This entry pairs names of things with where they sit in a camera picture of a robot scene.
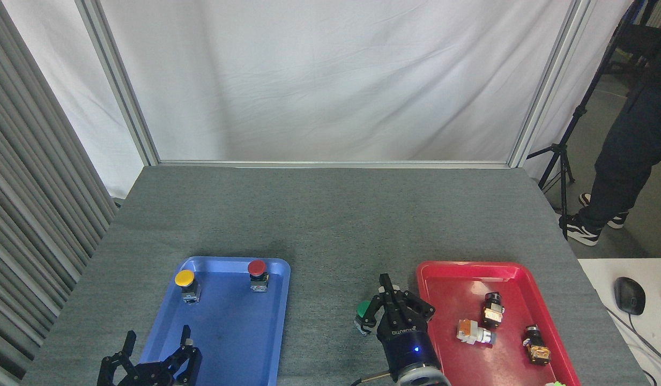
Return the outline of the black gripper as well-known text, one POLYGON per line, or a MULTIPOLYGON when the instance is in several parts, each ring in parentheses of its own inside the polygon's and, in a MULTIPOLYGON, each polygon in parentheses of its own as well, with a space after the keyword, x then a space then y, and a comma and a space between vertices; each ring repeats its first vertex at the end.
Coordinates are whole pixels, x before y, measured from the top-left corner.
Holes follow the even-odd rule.
POLYGON ((195 385, 202 354, 191 339, 188 325, 182 328, 179 347, 168 357, 168 367, 162 362, 131 362, 137 335, 128 331, 123 347, 112 356, 103 357, 98 372, 98 385, 116 385, 115 372, 122 367, 126 376, 117 385, 195 385))
POLYGON ((413 291, 394 286, 389 274, 379 276, 377 295, 358 303, 358 331, 372 334, 378 325, 380 310, 384 315, 377 328, 388 362, 391 378, 396 383, 407 372, 418 367, 435 368, 435 350, 428 335, 428 325, 435 307, 413 291))

